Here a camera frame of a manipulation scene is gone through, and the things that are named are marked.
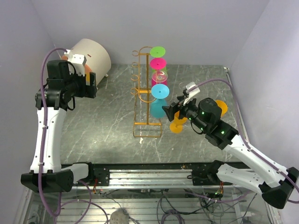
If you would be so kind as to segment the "pink plastic wine glass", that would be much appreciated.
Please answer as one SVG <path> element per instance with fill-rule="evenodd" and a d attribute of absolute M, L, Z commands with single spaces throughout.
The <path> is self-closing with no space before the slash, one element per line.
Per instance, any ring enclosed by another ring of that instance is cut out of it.
<path fill-rule="evenodd" d="M 151 75 L 152 87 L 156 84 L 167 85 L 168 73 L 167 73 L 166 65 L 167 62 L 162 57 L 156 57 L 150 61 L 150 66 L 152 68 L 152 75 Z"/>

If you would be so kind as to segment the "green plastic wine glass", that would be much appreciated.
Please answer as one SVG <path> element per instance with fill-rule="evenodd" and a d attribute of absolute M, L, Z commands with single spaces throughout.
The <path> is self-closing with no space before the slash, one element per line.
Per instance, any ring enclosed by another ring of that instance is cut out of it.
<path fill-rule="evenodd" d="M 166 67 L 167 62 L 163 58 L 166 53 L 166 50 L 162 46 L 155 46 L 150 50 L 150 56 L 152 57 L 150 61 L 150 66 L 154 70 L 161 70 Z"/>

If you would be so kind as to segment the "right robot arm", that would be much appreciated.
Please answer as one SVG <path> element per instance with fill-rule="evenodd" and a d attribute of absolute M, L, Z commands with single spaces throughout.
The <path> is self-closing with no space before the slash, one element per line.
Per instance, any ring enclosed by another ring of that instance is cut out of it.
<path fill-rule="evenodd" d="M 210 184 L 215 185 L 220 181 L 235 183 L 261 195 L 266 203 L 277 209 L 283 209 L 290 201 L 293 190 L 298 189 L 296 182 L 299 171 L 280 165 L 247 143 L 235 128 L 221 120 L 222 109 L 213 99 L 205 98 L 199 103 L 195 99 L 187 104 L 177 102 L 162 106 L 162 109 L 169 121 L 173 121 L 178 112 L 181 118 L 190 120 L 209 143 L 252 169 L 249 172 L 214 161 L 206 173 Z"/>

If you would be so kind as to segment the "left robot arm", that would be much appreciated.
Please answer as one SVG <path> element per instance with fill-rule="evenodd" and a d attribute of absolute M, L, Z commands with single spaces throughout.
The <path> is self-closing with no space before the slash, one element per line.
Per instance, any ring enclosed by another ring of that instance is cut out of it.
<path fill-rule="evenodd" d="M 60 146 L 62 126 L 70 101 L 75 98 L 95 98 L 95 73 L 86 79 L 85 59 L 52 60 L 47 63 L 48 78 L 43 90 L 35 96 L 38 134 L 33 162 L 29 172 L 21 175 L 21 183 L 34 192 L 69 192 L 81 181 L 91 185 L 95 173 L 91 162 L 79 162 L 61 167 Z"/>

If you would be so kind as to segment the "blue plastic wine glass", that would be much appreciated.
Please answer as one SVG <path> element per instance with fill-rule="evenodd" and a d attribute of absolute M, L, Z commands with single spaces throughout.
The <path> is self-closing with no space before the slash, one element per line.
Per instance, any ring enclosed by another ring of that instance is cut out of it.
<path fill-rule="evenodd" d="M 151 95 L 156 99 L 151 103 L 150 114 L 160 119 L 165 116 L 165 112 L 162 109 L 163 106 L 167 106 L 166 98 L 168 97 L 170 90 L 168 86 L 164 84 L 156 84 L 151 89 Z"/>

